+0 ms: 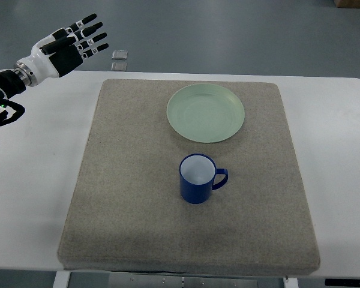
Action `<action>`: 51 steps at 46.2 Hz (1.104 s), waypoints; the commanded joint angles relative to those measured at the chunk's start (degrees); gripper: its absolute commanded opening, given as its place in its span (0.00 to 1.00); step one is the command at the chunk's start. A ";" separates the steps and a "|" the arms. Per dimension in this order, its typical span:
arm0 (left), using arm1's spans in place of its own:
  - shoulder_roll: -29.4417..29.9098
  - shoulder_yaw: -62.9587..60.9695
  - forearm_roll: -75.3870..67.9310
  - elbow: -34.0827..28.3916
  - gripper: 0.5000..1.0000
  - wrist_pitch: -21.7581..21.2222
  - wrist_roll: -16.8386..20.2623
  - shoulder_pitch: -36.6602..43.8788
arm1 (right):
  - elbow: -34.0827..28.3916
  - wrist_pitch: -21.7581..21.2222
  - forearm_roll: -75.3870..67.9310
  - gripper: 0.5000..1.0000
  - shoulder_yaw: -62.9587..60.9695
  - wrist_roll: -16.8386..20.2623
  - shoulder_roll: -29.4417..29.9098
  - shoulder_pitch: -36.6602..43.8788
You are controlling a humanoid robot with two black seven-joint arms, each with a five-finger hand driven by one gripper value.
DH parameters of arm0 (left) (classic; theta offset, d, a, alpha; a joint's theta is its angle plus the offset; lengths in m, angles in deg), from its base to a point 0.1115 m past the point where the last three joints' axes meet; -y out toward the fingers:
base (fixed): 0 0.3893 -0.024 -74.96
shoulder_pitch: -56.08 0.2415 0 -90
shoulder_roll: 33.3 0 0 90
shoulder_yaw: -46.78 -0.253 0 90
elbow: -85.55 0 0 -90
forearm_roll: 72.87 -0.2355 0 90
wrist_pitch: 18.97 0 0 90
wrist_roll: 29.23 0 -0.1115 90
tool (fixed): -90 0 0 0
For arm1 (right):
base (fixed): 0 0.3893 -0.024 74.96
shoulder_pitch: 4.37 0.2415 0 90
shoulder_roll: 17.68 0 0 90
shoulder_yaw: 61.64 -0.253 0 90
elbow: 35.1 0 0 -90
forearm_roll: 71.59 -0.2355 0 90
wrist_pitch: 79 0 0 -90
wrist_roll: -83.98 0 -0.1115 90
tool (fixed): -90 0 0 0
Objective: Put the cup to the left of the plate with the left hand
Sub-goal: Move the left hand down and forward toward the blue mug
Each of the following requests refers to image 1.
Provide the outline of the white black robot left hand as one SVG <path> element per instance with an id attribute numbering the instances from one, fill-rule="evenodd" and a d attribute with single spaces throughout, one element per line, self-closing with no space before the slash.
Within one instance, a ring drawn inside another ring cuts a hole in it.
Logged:
<path id="1" fill-rule="evenodd" d="M 37 86 L 48 78 L 60 78 L 82 65 L 85 60 L 108 48 L 100 43 L 107 37 L 97 31 L 95 13 L 44 37 L 31 49 L 31 54 L 18 60 L 13 71 L 25 86 Z"/>

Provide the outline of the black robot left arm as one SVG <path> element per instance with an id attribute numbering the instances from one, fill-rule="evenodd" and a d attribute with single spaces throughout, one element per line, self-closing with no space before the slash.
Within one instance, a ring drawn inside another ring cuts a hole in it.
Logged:
<path id="1" fill-rule="evenodd" d="M 0 72 L 0 127 L 16 122 L 25 113 L 25 108 L 10 100 L 26 89 L 23 74 L 19 70 Z"/>

